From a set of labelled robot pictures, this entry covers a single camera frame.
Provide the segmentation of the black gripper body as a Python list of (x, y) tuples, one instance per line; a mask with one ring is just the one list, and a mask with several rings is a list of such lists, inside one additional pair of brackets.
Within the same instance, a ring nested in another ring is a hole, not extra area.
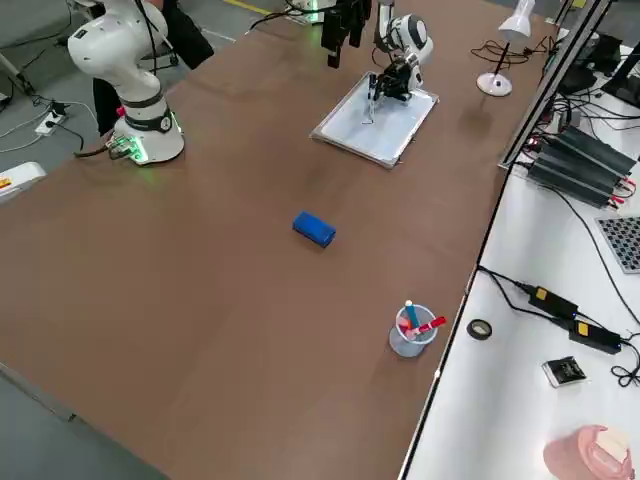
[(371, 16), (371, 0), (337, 1), (324, 13), (321, 46), (326, 49), (326, 34), (330, 31), (343, 30), (345, 40), (349, 43), (349, 27), (353, 20), (361, 18), (366, 22)]
[(387, 77), (386, 90), (398, 93), (396, 100), (410, 100), (412, 92), (422, 85), (420, 61), (416, 53), (395, 57), (382, 74)]

